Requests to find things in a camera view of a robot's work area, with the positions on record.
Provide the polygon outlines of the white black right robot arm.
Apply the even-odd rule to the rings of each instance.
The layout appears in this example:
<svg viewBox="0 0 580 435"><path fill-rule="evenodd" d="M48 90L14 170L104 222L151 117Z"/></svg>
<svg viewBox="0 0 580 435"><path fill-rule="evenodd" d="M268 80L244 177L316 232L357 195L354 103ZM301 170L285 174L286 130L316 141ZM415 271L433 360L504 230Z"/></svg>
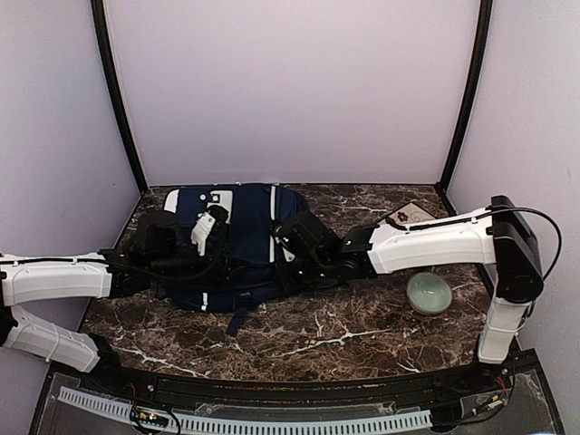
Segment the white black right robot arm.
<svg viewBox="0 0 580 435"><path fill-rule="evenodd" d="M291 277L297 283L323 279L342 283L425 266L495 266L497 282L478 339L477 361L462 374L463 386L481 393L497 379L496 364L507 359L551 273L542 267L526 213L547 217L500 195L489 206L463 215L410 224L385 218L353 227L345 237L338 237L313 212L302 211L285 223L275 223L272 233L291 255Z"/></svg>

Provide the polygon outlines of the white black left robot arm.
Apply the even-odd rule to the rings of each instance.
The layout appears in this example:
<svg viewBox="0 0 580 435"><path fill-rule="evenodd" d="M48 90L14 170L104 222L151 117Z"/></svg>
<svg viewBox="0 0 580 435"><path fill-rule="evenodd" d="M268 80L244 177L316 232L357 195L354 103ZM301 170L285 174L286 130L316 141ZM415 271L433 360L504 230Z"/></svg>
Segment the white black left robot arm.
<svg viewBox="0 0 580 435"><path fill-rule="evenodd" d="M229 213L211 206L193 227L169 211L142 217L125 248L81 256L1 259L1 345L91 373L109 395L128 387L119 356L99 335L76 333L29 313L25 303L71 297L117 299L151 283L192 285L217 268L227 242Z"/></svg>

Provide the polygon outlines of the navy blue student backpack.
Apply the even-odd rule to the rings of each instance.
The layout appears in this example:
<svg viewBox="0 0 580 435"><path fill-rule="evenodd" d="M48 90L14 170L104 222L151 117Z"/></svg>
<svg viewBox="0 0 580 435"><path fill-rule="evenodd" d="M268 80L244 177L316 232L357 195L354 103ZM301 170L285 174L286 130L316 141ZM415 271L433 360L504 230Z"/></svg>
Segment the navy blue student backpack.
<svg viewBox="0 0 580 435"><path fill-rule="evenodd" d="M202 257L191 243L190 233L198 216L211 205L225 208L229 218L215 249ZM200 261L190 270L173 270L169 279L159 281L178 308L232 314L227 335L235 337L248 312L263 302L287 296L276 282L276 263L285 261L276 258L271 228L309 209L301 194L269 184L193 186L173 189L164 209L179 222L179 252L195 254ZM245 261L245 269L233 281L202 281L204 270L226 248Z"/></svg>

